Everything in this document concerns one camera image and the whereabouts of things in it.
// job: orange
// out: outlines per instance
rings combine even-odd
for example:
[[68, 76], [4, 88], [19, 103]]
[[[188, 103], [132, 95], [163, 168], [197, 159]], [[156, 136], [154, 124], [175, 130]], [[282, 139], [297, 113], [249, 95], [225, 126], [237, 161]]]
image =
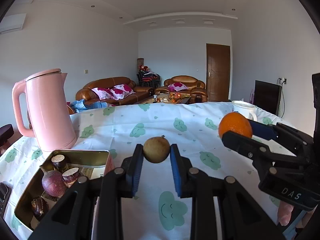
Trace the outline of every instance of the orange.
[[236, 112], [226, 114], [219, 124], [220, 138], [227, 131], [233, 131], [249, 138], [252, 137], [252, 128], [248, 119]]

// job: fruit stem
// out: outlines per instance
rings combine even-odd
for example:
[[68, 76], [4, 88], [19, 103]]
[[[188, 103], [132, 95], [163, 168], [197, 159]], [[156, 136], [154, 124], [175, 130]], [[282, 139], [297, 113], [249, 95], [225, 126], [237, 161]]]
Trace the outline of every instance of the fruit stem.
[[48, 171], [41, 165], [40, 169], [43, 171], [44, 174], [46, 174]]

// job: television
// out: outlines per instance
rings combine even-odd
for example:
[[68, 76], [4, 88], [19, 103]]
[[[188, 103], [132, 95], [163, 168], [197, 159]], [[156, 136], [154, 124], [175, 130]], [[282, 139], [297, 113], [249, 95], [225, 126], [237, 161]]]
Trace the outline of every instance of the television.
[[281, 86], [256, 80], [253, 104], [269, 113], [278, 115], [281, 93]]

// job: kettle handle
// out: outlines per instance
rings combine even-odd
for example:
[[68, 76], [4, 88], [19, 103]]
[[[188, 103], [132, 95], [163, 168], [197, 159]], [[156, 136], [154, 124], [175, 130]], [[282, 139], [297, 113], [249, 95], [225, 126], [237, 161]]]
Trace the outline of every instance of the kettle handle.
[[24, 80], [21, 80], [20, 82], [15, 83], [12, 89], [13, 110], [14, 110], [14, 116], [16, 117], [18, 130], [23, 136], [35, 137], [35, 132], [32, 129], [27, 129], [23, 124], [20, 101], [19, 101], [19, 96], [22, 93], [26, 93], [26, 82]]

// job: pink floral pillow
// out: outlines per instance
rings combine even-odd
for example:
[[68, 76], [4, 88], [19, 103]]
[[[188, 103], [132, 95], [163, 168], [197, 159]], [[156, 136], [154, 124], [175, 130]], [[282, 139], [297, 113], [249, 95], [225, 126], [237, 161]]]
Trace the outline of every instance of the pink floral pillow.
[[188, 90], [189, 89], [186, 85], [184, 85], [180, 82], [173, 83], [173, 84], [169, 85], [168, 88], [170, 91], [180, 91], [180, 90]]
[[131, 94], [134, 94], [134, 93], [135, 93], [135, 92], [132, 90], [132, 88], [129, 87], [127, 84], [116, 85], [115, 88], [124, 91], [124, 92], [127, 93], [128, 95], [131, 95]]
[[112, 88], [110, 89], [110, 91], [113, 97], [115, 98], [115, 100], [124, 99], [127, 96], [127, 94], [124, 91], [118, 88]]
[[108, 98], [115, 99], [115, 97], [112, 95], [112, 92], [110, 91], [110, 89], [93, 88], [92, 91], [98, 95], [100, 100], [108, 99]]

